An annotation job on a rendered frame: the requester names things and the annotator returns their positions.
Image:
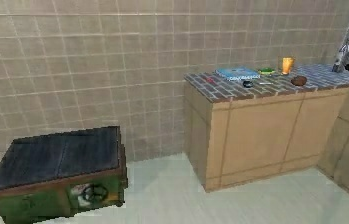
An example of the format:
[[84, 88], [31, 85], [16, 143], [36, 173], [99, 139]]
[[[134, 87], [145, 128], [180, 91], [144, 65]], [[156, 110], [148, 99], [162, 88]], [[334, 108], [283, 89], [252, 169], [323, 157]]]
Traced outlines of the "orange glass cup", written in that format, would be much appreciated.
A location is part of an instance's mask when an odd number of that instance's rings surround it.
[[294, 59], [292, 57], [284, 57], [282, 59], [282, 74], [288, 75], [294, 65]]

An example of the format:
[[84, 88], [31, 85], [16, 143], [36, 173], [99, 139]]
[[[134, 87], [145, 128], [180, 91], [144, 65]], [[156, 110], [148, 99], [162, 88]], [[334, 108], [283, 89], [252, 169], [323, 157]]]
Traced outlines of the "green bin with black lid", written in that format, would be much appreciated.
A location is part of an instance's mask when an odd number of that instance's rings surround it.
[[0, 161], [0, 217], [34, 224], [120, 207], [127, 187], [118, 126], [18, 138]]

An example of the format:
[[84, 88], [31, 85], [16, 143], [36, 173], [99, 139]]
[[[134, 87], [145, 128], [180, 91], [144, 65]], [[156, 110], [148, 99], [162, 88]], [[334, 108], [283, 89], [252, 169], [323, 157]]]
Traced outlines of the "brown round potato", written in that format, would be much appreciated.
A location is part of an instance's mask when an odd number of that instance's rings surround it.
[[305, 76], [295, 76], [291, 79], [291, 83], [294, 86], [304, 86], [307, 83], [307, 78]]

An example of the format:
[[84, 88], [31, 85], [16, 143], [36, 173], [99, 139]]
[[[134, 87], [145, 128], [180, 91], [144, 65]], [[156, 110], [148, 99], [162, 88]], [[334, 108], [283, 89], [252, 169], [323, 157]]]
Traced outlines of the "tan counter with tiled top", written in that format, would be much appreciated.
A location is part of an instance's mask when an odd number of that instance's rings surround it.
[[189, 74], [184, 108], [184, 151], [206, 191], [315, 167], [349, 193], [349, 71], [302, 65], [251, 88]]

